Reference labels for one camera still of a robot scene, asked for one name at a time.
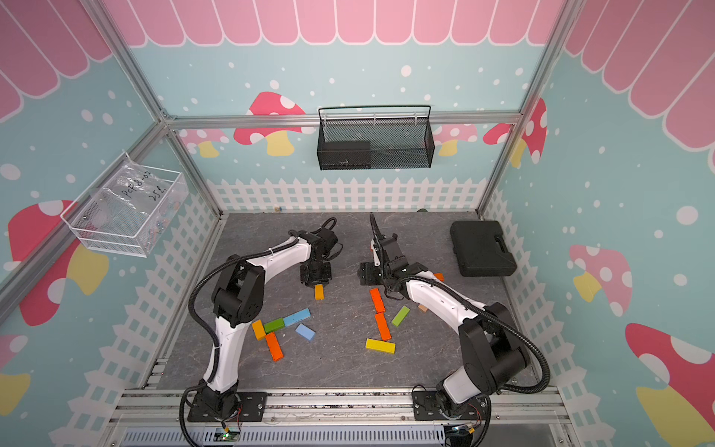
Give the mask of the yellow-orange long block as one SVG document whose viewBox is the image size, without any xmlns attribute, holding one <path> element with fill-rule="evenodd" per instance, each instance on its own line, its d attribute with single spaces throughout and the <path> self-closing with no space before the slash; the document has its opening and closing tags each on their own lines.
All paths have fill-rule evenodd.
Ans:
<svg viewBox="0 0 715 447">
<path fill-rule="evenodd" d="M 322 301 L 325 298 L 324 286 L 322 284 L 316 285 L 314 288 L 314 293 L 315 293 L 315 299 L 317 301 Z"/>
</svg>

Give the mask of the yellow-orange short block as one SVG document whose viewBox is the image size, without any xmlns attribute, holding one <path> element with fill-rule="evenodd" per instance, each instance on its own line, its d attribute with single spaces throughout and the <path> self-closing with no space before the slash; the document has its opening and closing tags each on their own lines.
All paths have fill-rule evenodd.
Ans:
<svg viewBox="0 0 715 447">
<path fill-rule="evenodd" d="M 264 324 L 262 320 L 256 320 L 251 324 L 251 328 L 254 332 L 255 338 L 258 341 L 262 341 L 266 338 L 266 330 L 264 329 Z"/>
</svg>

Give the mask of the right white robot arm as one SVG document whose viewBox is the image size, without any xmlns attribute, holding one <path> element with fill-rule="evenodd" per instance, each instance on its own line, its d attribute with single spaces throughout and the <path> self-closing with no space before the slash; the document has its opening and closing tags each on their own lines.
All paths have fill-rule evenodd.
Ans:
<svg viewBox="0 0 715 447">
<path fill-rule="evenodd" d="M 404 298 L 426 307 L 459 336 L 462 366 L 438 383 L 435 403 L 447 418 L 454 418 L 471 400 L 487 400 L 507 390 L 537 394 L 550 383 L 551 371 L 543 352 L 516 328 L 509 309 L 468 298 L 439 280 L 426 266 L 411 263 L 370 214 L 371 249 L 376 275 L 392 299 Z"/>
</svg>

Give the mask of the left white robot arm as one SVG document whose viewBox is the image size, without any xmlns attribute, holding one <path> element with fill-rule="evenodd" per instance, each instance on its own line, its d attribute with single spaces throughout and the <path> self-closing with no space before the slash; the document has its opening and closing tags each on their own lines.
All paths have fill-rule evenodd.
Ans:
<svg viewBox="0 0 715 447">
<path fill-rule="evenodd" d="M 333 252 L 338 244 L 333 231 L 336 224 L 337 219 L 331 217 L 316 230 L 292 230 L 279 246 L 260 253 L 232 255 L 198 281 L 189 295 L 187 310 L 212 339 L 212 353 L 202 379 L 188 389 L 196 393 L 190 403 L 195 415 L 225 421 L 238 413 L 238 363 L 249 327 L 264 306 L 266 283 L 299 266 L 303 285 L 316 290 L 329 284 L 331 260 L 338 256 Z M 212 292 L 214 324 L 210 325 L 197 313 L 196 301 L 212 279 L 217 282 Z"/>
</svg>

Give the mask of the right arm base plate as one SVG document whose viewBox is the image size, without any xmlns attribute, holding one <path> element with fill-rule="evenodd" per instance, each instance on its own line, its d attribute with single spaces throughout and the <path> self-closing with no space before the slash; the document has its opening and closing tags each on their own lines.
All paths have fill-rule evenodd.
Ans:
<svg viewBox="0 0 715 447">
<path fill-rule="evenodd" d="M 487 413 L 487 402 L 487 397 L 473 397 L 463 403 L 453 403 L 445 392 L 422 387 L 411 392 L 413 417 L 417 421 L 483 420 Z"/>
</svg>

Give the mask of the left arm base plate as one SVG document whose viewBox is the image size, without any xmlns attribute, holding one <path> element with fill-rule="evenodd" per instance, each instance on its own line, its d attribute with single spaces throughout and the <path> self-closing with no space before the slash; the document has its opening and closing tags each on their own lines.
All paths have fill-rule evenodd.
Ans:
<svg viewBox="0 0 715 447">
<path fill-rule="evenodd" d="M 198 422 L 261 422 L 266 410 L 266 392 L 199 391 L 188 414 L 188 421 Z"/>
</svg>

